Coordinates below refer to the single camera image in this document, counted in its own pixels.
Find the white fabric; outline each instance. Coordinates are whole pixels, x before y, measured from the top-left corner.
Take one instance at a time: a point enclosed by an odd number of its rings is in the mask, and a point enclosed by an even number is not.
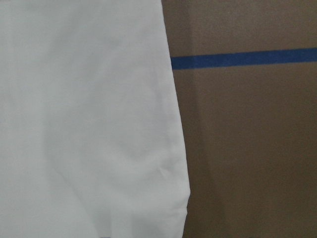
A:
[[[0,0],[0,237],[180,238],[159,0]]]

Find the blue painter's tape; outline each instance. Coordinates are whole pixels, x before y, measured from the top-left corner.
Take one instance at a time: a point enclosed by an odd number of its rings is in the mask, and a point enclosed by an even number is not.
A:
[[[314,61],[317,61],[317,48],[171,58],[173,69],[214,68]]]

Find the cardboard surface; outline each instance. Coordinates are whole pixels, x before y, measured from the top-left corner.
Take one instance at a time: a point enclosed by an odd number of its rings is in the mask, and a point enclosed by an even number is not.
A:
[[[316,1],[163,0],[172,56],[317,46]],[[317,236],[317,63],[175,70],[184,238]]]
[[[163,0],[171,56],[317,46],[316,0]]]

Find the brown cardboard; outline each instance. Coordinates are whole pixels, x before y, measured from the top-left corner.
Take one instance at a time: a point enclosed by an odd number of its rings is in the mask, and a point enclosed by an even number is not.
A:
[[[316,0],[163,0],[175,56],[317,46]]]
[[[317,46],[317,1],[163,0],[172,56]],[[174,71],[184,238],[317,237],[317,63]]]

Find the blue tape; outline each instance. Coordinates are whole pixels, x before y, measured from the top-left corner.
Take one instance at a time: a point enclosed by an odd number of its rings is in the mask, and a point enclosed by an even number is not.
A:
[[[171,58],[173,69],[214,68],[314,61],[317,61],[317,48]]]

